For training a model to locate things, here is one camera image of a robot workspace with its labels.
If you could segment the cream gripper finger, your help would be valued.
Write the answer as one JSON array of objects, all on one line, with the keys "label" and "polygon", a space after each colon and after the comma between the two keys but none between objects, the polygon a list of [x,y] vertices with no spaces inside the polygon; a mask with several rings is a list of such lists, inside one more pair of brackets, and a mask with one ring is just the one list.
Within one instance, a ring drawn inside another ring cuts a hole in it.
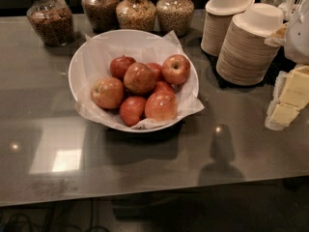
[{"label": "cream gripper finger", "polygon": [[272,47],[283,46],[285,43],[285,33],[287,26],[288,24],[284,23],[280,28],[267,36],[265,38],[265,44]]},{"label": "cream gripper finger", "polygon": [[280,71],[275,80],[265,126],[282,131],[309,104],[309,66],[297,64],[291,71]]}]

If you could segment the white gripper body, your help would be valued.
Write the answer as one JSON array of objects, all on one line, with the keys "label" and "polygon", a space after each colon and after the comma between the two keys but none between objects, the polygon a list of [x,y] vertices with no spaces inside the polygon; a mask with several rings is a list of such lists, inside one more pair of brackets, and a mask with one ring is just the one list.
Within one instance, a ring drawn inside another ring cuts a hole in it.
[{"label": "white gripper body", "polygon": [[287,59],[298,64],[309,64],[309,0],[305,0],[290,19],[284,52]]}]

